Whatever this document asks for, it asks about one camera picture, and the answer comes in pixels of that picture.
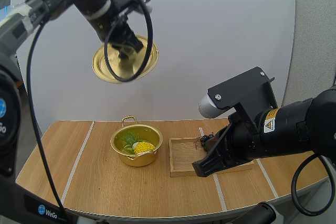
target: gray panel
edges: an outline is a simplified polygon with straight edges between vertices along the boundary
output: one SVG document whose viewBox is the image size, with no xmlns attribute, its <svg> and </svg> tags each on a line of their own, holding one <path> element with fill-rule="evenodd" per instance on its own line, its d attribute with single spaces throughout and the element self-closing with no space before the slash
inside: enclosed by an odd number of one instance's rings
<svg viewBox="0 0 336 224">
<path fill-rule="evenodd" d="M 336 0 L 296 0 L 293 52 L 283 105 L 315 97 L 333 85 Z"/>
</svg>

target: black cable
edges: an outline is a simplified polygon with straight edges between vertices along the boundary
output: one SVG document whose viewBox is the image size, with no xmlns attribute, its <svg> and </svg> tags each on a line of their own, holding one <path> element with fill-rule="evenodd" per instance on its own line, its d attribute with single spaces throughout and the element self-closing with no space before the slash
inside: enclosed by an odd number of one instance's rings
<svg viewBox="0 0 336 224">
<path fill-rule="evenodd" d="M 66 0 L 61 0 L 54 8 L 54 10 L 57 10 L 58 7 L 60 7 L 64 1 Z M 146 56 L 148 55 L 148 59 L 149 59 L 149 55 L 150 55 L 150 52 L 152 50 L 152 44 L 153 44 L 153 27 L 152 27 L 152 21 L 151 21 L 151 17 L 150 17 L 150 14 L 146 8 L 146 5 L 144 4 L 144 2 L 142 0 L 137 0 L 143 13 L 144 13 L 144 17 L 145 17 L 145 20 L 146 20 L 146 25 L 147 25 L 147 31 L 148 31 L 148 46 L 147 49 L 146 49 L 146 53 L 145 53 L 145 59 L 146 59 Z M 46 158 L 46 155 L 45 155 L 45 152 L 44 152 L 44 149 L 43 149 L 43 146 L 42 146 L 42 142 L 41 142 L 41 138 L 39 136 L 39 132 L 38 132 L 38 126 L 37 126 L 37 120 L 36 120 L 36 116 L 35 116 L 35 111 L 34 111 L 34 105 L 33 105 L 33 99 L 32 99 L 32 89 L 31 89 L 31 80 L 30 80 L 30 72 L 31 72 L 31 65 L 32 65 L 32 58 L 33 58 L 33 52 L 34 52 L 34 49 L 35 49 L 35 46 L 36 46 L 36 42 L 38 40 L 38 37 L 40 36 L 44 26 L 46 25 L 47 21 L 46 22 L 43 22 L 41 23 L 39 29 L 37 30 L 35 36 L 34 36 L 34 39 L 33 39 L 33 42 L 30 46 L 30 50 L 29 50 L 29 54 L 28 54 L 28 59 L 27 59 L 27 94 L 28 94 L 28 101 L 29 101 L 29 107 L 30 107 L 30 116 L 31 116 L 31 120 L 32 120 L 32 124 L 33 124 L 33 129 L 34 129 L 34 133 L 35 133 L 35 136 L 36 136 L 36 141 L 37 141 L 37 145 L 38 145 L 38 148 L 39 148 L 39 151 L 40 151 L 40 155 L 41 155 L 41 158 L 42 158 L 42 162 L 43 162 L 43 166 L 44 166 L 44 169 L 46 171 L 46 174 L 47 174 L 47 177 L 48 177 L 48 180 L 49 180 L 49 183 L 50 183 L 50 187 L 51 187 L 51 190 L 52 190 L 52 193 L 57 201 L 57 204 L 61 210 L 61 212 L 64 214 L 64 216 L 66 218 L 68 218 L 69 220 L 69 217 L 65 211 L 65 208 L 61 202 L 61 200 L 59 199 L 59 196 L 57 194 L 57 190 L 56 190 L 56 187 L 55 187 L 55 184 L 52 180 L 52 176 L 51 176 L 51 173 L 50 173 L 50 169 L 49 169 L 49 166 L 48 166 L 48 162 L 47 162 L 47 158 Z M 139 70 L 142 68 L 142 66 L 146 66 L 147 62 L 144 64 L 144 62 L 142 62 L 142 65 L 140 66 Z M 136 72 L 134 74 L 133 77 L 129 78 L 130 80 L 133 80 L 135 79 L 137 76 L 136 74 L 138 73 Z"/>
<path fill-rule="evenodd" d="M 333 86 L 336 85 L 336 72 L 335 72 L 335 76 L 334 76 L 334 82 L 333 82 Z"/>
<path fill-rule="evenodd" d="M 57 10 L 63 3 L 64 1 L 66 0 L 61 0 L 54 8 L 54 10 Z M 146 20 L 146 26 L 147 26 L 147 48 L 146 48 L 146 52 L 145 52 L 145 56 L 143 58 L 143 61 L 139 67 L 139 69 L 137 70 L 137 72 L 129 77 L 129 78 L 121 78 L 119 76 L 117 76 L 114 71 L 112 70 L 110 64 L 109 64 L 109 61 L 107 60 L 106 61 L 106 64 L 107 64 L 107 67 L 110 71 L 110 73 L 118 80 L 118 81 L 122 81 L 122 82 L 128 82 L 128 81 L 132 81 L 134 79 L 136 79 L 141 73 L 142 71 L 145 69 L 146 65 L 147 65 L 147 62 L 150 58 L 150 55 L 151 55 L 151 51 L 152 51 L 152 46 L 153 46 L 153 26 L 152 26 L 152 19 L 151 19 L 151 15 L 149 14 L 147 8 L 146 8 L 146 5 L 144 3 L 143 0 L 136 0 L 137 3 L 140 5 L 141 9 L 142 9 L 142 13 L 143 13 L 143 16 L 145 17 L 145 20 Z M 109 35 L 105 38 L 105 41 L 108 41 L 107 38 L 109 38 L 113 32 L 115 27 L 112 27 L 110 32 L 108 33 Z"/>
<path fill-rule="evenodd" d="M 33 124 L 33 129 L 34 129 L 34 133 L 35 133 L 35 136 L 36 136 L 38 149 L 40 151 L 40 155 L 41 155 L 41 158 L 42 158 L 42 163 L 43 163 L 44 169 L 46 170 L 46 174 L 47 174 L 47 177 L 48 177 L 48 180 L 49 180 L 49 183 L 50 183 L 51 191 L 54 194 L 54 197 L 57 201 L 57 204 L 58 204 L 61 212 L 64 214 L 65 217 L 68 218 L 68 215 L 65 212 L 64 206 L 63 206 L 63 204 L 62 204 L 62 202 L 59 199 L 59 196 L 57 194 L 57 190 L 56 190 L 54 181 L 52 180 L 50 169 L 49 169 L 49 166 L 48 166 L 48 163 L 47 163 L 46 154 L 44 153 L 41 138 L 40 138 L 39 132 L 38 132 L 37 120 L 36 120 L 36 116 L 35 116 L 35 112 L 34 112 L 33 99 L 32 99 L 32 95 L 31 95 L 32 94 L 31 93 L 32 92 L 31 91 L 32 90 L 31 89 L 31 80 L 30 80 L 30 70 L 31 70 L 31 65 L 32 65 L 31 60 L 33 58 L 33 52 L 34 52 L 34 48 L 35 48 L 37 39 L 40 36 L 40 34 L 41 34 L 45 25 L 46 25 L 46 23 L 42 23 L 40 25 L 40 27 L 38 28 L 38 30 L 37 30 L 37 32 L 34 36 L 34 40 L 33 40 L 32 44 L 30 46 L 28 59 L 27 59 L 27 94 L 28 94 L 28 101 L 29 101 L 29 106 L 30 106 L 30 116 L 31 116 L 31 120 L 32 120 L 31 122 Z"/>
<path fill-rule="evenodd" d="M 319 160 L 321 161 L 322 165 L 324 166 L 325 170 L 327 171 L 328 177 L 330 179 L 330 185 L 331 185 L 331 197 L 329 199 L 329 202 L 320 210 L 318 211 L 310 211 L 306 208 L 304 208 L 301 203 L 298 200 L 298 196 L 296 194 L 296 183 L 298 181 L 298 177 L 300 175 L 300 172 L 303 170 L 303 168 L 309 163 L 311 162 L 313 159 L 315 158 L 319 158 Z M 310 157 L 308 157 L 305 161 L 302 162 L 302 164 L 298 167 L 298 169 L 296 170 L 294 176 L 293 176 L 293 180 L 292 180 L 292 184 L 291 184 L 291 196 L 292 196 L 292 201 L 294 206 L 299 210 L 300 213 L 306 215 L 306 216 L 317 216 L 320 215 L 322 213 L 324 213 L 332 204 L 334 197 L 335 197 L 335 182 L 334 179 L 332 177 L 331 171 L 326 163 L 326 161 L 323 159 L 323 157 L 321 155 L 319 155 L 318 153 L 314 153 L 313 155 L 311 155 Z"/>
</svg>

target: wego logo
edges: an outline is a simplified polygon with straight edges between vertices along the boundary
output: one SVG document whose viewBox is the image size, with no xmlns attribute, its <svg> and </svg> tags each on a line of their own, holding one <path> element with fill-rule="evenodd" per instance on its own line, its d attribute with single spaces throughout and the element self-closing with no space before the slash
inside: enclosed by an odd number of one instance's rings
<svg viewBox="0 0 336 224">
<path fill-rule="evenodd" d="M 46 214 L 47 216 L 50 216 L 50 217 L 52 217 L 52 218 L 57 219 L 57 215 L 56 215 L 54 212 L 51 212 L 50 210 L 46 209 L 46 207 L 45 207 L 44 205 L 40 205 L 40 206 L 38 207 L 38 213 L 39 213 L 40 215 L 44 215 L 44 214 Z"/>
</svg>

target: white backdrop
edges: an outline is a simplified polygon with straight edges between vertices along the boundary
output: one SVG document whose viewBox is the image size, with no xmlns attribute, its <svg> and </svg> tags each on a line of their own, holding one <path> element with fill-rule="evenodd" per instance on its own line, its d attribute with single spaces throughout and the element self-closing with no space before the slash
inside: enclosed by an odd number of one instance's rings
<svg viewBox="0 0 336 224">
<path fill-rule="evenodd" d="M 16 5 L 23 0 L 12 0 Z M 152 0 L 156 67 L 131 83 L 104 82 L 92 71 L 101 45 L 75 7 L 44 29 L 35 49 L 32 92 L 44 133 L 57 120 L 119 121 L 200 119 L 207 89 L 255 66 L 272 83 L 278 104 L 290 64 L 294 0 Z M 130 15 L 146 35 L 143 16 Z M 18 50 L 26 79 L 31 36 Z"/>
</svg>

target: table edge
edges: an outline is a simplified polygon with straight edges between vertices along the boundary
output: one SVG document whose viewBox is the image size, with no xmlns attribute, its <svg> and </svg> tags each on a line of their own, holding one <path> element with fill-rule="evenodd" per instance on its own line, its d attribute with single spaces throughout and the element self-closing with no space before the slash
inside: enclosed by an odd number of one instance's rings
<svg viewBox="0 0 336 224">
<path fill-rule="evenodd" d="M 324 181 L 328 179 L 328 176 L 320 179 L 319 181 L 316 181 L 315 183 L 306 186 L 300 190 L 297 191 L 297 195 L 301 196 L 305 194 L 307 191 L 312 190 L 313 188 L 321 185 Z M 280 196 L 279 198 L 274 198 L 271 200 L 266 201 L 269 204 L 273 205 L 278 205 L 284 201 L 288 201 L 288 199 L 291 198 L 291 193 L 285 194 L 283 196 Z M 240 207 L 240 208 L 235 208 L 227 211 L 220 211 L 220 212 L 213 212 L 210 214 L 201 214 L 201 215 L 189 215 L 189 216 L 173 216 L 173 217 L 126 217 L 126 216 L 111 216 L 111 215 L 101 215 L 101 214 L 94 214 L 90 212 L 84 212 L 84 211 L 79 211 L 79 210 L 74 210 L 74 209 L 68 209 L 72 211 L 75 214 L 78 215 L 88 215 L 94 218 L 103 218 L 106 219 L 107 221 L 120 221 L 124 223 L 125 221 L 134 221 L 134 222 L 158 222 L 158 221 L 164 221 L 165 223 L 170 223 L 170 222 L 176 222 L 176 221 L 184 221 L 184 223 L 194 223 L 195 220 L 203 220 L 203 221 L 209 221 L 209 218 L 218 218 L 218 217 L 234 217 L 237 216 L 239 212 L 243 212 L 246 210 L 251 209 L 253 206 L 256 204 L 245 206 L 245 207 Z"/>
</svg>

